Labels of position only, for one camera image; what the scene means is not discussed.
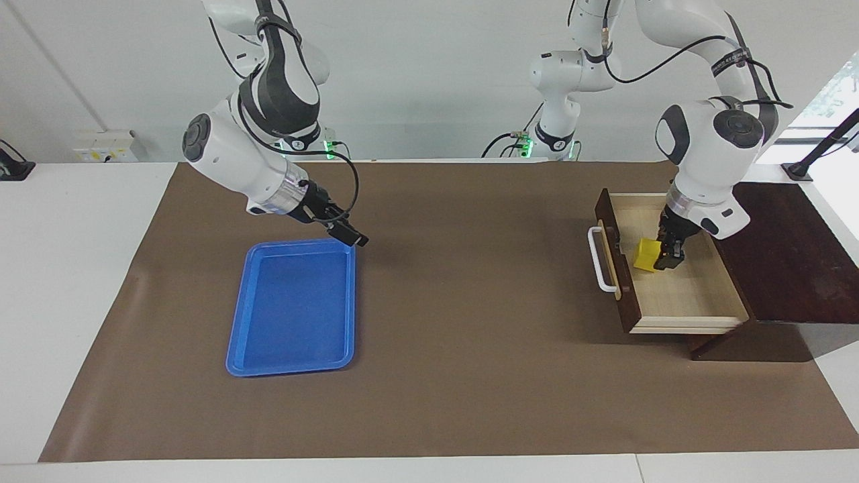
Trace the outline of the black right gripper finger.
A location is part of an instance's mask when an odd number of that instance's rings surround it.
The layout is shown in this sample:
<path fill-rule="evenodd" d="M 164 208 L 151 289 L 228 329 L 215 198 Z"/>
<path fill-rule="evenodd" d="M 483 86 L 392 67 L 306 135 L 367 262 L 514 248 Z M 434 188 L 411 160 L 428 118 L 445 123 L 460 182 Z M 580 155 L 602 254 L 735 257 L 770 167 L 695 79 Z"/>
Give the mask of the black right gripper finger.
<path fill-rule="evenodd" d="M 348 220 L 352 208 L 346 210 L 332 201 L 313 202 L 313 222 L 316 223 L 339 223 Z"/>
<path fill-rule="evenodd" d="M 346 219 L 328 223 L 328 225 L 326 225 L 326 232 L 332 238 L 337 239 L 339 242 L 346 244 L 347 246 L 364 247 L 369 242 L 368 236 L 359 232 L 359 230 L 353 227 Z"/>

